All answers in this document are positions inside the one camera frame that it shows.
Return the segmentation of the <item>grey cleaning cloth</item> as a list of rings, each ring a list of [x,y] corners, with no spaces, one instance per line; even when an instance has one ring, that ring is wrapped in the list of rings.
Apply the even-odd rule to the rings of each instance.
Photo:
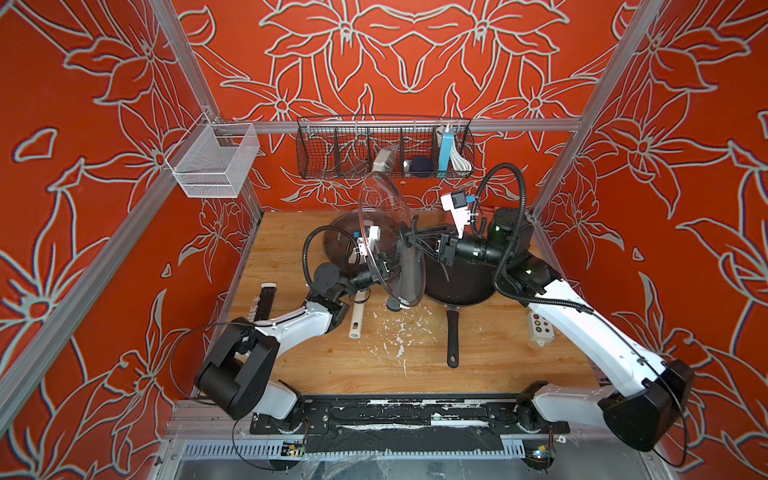
[[[407,246],[404,240],[398,240],[387,280],[390,296],[403,307],[415,307],[422,300],[425,283],[423,253],[414,246]]]

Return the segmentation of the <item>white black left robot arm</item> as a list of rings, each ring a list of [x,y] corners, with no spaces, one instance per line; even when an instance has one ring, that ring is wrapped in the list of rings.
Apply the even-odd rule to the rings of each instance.
[[[266,415],[283,430],[297,429],[305,400],[295,388],[271,379],[276,360],[339,326],[350,309],[345,297],[383,282],[369,267],[347,275],[332,263],[321,264],[298,309],[267,320],[229,322],[203,360],[194,386],[234,420]]]

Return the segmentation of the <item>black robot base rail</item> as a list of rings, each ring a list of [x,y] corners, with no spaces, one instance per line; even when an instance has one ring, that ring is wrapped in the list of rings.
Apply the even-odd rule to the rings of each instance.
[[[499,454],[521,456],[570,433],[535,420],[518,396],[502,394],[309,395],[291,434],[309,453]]]

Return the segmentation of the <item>white button control box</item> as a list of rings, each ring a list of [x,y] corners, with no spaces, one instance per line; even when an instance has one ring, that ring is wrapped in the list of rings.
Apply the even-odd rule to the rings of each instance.
[[[527,312],[529,337],[539,347],[545,347],[555,339],[555,329],[541,315],[529,310]]]

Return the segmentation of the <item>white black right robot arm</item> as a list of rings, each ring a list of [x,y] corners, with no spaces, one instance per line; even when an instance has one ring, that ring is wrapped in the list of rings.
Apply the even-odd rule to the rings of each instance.
[[[608,430],[637,451],[653,450],[683,417],[692,369],[632,340],[589,306],[555,268],[532,254],[533,227],[521,209],[499,209],[481,225],[480,235],[449,225],[411,225],[402,227],[401,236],[437,263],[480,266],[496,292],[552,324],[610,382],[599,389],[530,385],[518,415],[524,428],[536,430],[545,422],[581,423]]]

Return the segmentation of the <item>dark blue round object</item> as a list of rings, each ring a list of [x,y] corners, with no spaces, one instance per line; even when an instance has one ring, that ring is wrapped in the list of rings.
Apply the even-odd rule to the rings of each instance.
[[[416,178],[430,178],[435,171],[432,160],[425,156],[417,156],[410,161],[409,173]]]

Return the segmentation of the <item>black lidded frying pan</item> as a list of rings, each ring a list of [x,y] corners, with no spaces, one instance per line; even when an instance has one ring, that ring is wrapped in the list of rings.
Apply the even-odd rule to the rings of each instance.
[[[483,303],[495,294],[492,274],[490,266],[477,262],[456,259],[447,266],[426,258],[425,294],[446,308],[446,363],[450,368],[460,364],[459,309]]]

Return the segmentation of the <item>glass lid with black knob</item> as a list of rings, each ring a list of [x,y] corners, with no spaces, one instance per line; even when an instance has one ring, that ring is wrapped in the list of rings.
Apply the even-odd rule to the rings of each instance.
[[[412,227],[413,215],[404,196],[390,177],[370,173],[363,179],[359,191],[357,216],[359,231],[364,224],[375,224],[381,229],[379,252],[372,259],[365,260],[367,264],[386,262],[391,265],[392,254],[398,240],[404,240],[407,246],[414,246],[407,239]],[[390,296],[390,290],[383,288],[392,301],[401,306]]]

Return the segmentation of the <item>light blue box in basket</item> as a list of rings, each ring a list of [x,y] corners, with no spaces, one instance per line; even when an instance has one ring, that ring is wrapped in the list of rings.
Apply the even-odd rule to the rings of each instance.
[[[438,134],[439,157],[437,177],[444,178],[448,173],[451,163],[451,154],[454,148],[454,133],[450,128],[444,129]]]

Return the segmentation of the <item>silver packet in basket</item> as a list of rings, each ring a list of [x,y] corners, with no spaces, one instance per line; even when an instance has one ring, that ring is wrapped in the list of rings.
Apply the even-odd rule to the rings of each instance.
[[[399,152],[400,148],[397,145],[383,147],[373,160],[371,172],[390,177],[397,164]]]

